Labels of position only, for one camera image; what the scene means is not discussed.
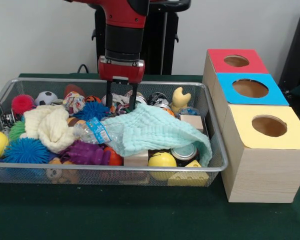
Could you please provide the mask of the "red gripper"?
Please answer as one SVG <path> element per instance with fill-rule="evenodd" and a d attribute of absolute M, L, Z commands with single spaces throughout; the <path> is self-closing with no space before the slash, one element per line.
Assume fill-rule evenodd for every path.
<path fill-rule="evenodd" d="M 104 55 L 98 59 L 98 73 L 102 80 L 106 80 L 106 106 L 113 105 L 112 83 L 114 80 L 127 81 L 132 86 L 132 95 L 129 97 L 129 109 L 136 108 L 138 84 L 145 73 L 145 61 L 140 59 L 133 62 L 115 61 Z"/>

